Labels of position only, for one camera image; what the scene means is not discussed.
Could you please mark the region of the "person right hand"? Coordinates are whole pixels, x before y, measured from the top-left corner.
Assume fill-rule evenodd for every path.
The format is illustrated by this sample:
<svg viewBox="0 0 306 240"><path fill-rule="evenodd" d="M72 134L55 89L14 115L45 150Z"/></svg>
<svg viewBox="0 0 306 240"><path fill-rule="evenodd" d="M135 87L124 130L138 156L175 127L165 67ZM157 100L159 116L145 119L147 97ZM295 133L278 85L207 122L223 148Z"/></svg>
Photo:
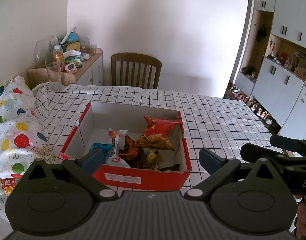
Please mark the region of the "person right hand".
<svg viewBox="0 0 306 240"><path fill-rule="evenodd" d="M296 199L299 199L297 205L297 216L294 221L295 230L293 234L297 239L306 239L306 204L305 198L301 195L295 195Z"/></svg>

